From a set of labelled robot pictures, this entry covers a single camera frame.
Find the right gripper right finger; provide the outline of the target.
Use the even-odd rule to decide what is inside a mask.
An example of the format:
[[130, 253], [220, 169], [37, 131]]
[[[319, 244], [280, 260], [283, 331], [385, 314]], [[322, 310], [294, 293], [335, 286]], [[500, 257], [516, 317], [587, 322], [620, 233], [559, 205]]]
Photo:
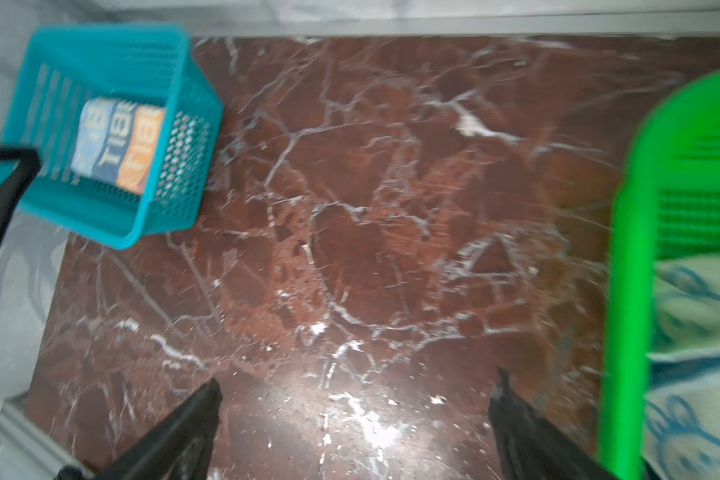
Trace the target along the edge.
[[488, 408], [503, 475], [507, 479], [612, 479], [614, 475], [579, 448], [511, 388], [510, 374], [499, 382]]

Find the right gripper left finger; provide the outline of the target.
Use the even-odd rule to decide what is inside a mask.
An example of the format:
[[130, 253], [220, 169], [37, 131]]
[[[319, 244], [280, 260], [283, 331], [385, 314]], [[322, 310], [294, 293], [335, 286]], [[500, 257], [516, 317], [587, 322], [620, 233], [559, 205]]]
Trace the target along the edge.
[[207, 479], [222, 400], [218, 381], [210, 379], [95, 477]]

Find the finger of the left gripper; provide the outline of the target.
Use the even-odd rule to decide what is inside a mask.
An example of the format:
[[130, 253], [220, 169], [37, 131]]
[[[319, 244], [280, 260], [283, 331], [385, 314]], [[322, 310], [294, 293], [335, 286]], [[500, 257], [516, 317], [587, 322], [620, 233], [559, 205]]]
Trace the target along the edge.
[[0, 163], [11, 161], [17, 161], [18, 165], [0, 183], [0, 247], [20, 199], [42, 166], [39, 153], [34, 147], [0, 146]]

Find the striped multicolour rabbit towel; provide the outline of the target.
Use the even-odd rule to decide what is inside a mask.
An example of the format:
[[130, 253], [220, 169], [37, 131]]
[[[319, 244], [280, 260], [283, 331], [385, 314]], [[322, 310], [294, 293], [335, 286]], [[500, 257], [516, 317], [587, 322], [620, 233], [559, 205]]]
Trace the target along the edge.
[[156, 158], [165, 109], [99, 97], [83, 107], [71, 170], [141, 195]]

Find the teal plastic basket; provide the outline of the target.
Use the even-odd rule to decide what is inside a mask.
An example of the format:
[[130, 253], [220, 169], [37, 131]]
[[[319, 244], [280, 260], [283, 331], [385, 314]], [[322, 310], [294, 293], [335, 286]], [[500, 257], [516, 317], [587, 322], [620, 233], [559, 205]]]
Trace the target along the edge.
[[38, 156], [19, 207], [115, 249], [190, 228], [223, 113], [190, 47], [172, 24], [39, 29], [0, 142]]

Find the blue bunny towel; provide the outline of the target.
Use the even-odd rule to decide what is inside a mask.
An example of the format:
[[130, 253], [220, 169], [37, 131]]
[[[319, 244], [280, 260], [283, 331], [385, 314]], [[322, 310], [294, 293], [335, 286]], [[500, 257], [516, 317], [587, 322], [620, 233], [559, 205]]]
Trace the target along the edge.
[[720, 254], [657, 263], [652, 319], [646, 473], [720, 479]]

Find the green plastic basket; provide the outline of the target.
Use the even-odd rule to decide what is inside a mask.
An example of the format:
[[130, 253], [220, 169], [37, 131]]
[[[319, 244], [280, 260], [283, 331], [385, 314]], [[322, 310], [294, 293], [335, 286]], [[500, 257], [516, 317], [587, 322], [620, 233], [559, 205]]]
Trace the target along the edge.
[[640, 476], [658, 260], [720, 252], [720, 70], [642, 121], [612, 207], [598, 460]]

